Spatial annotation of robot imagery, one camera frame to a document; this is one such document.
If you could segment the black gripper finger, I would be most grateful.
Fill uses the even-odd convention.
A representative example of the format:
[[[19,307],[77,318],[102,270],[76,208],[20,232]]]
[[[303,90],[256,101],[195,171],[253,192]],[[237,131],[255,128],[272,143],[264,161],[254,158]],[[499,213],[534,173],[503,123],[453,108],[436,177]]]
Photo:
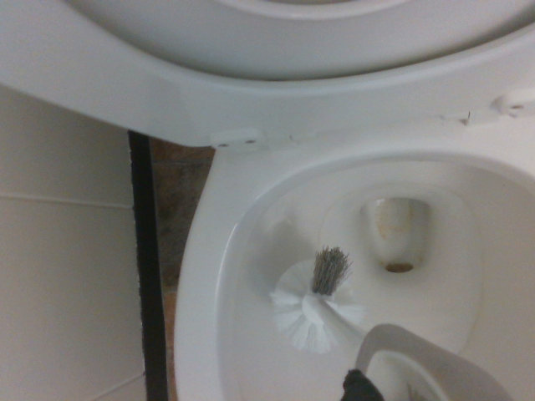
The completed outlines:
[[[358,369],[347,372],[341,401],[385,401],[378,388]]]

